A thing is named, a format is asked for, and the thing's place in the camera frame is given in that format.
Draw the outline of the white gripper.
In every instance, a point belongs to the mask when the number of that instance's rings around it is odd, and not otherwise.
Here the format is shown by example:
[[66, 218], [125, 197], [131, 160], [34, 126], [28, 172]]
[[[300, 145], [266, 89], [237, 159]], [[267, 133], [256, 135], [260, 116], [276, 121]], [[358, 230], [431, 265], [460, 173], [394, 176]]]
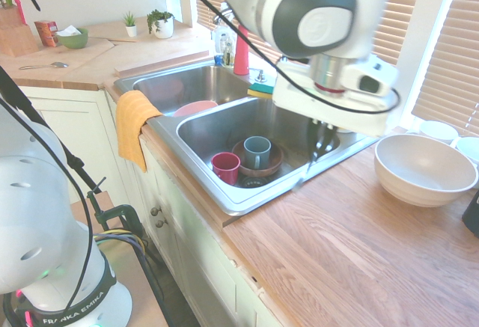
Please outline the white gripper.
[[[277, 77], [274, 104], [312, 118], [307, 127], [309, 162], [324, 154], [338, 128], [370, 137], [380, 137], [389, 129], [389, 114], [399, 105], [393, 89], [398, 71], [378, 57], [342, 66], [331, 75], [330, 88], [319, 88], [308, 66], [282, 61], [278, 68], [287, 76]], [[326, 129], [319, 121], [328, 123]]]

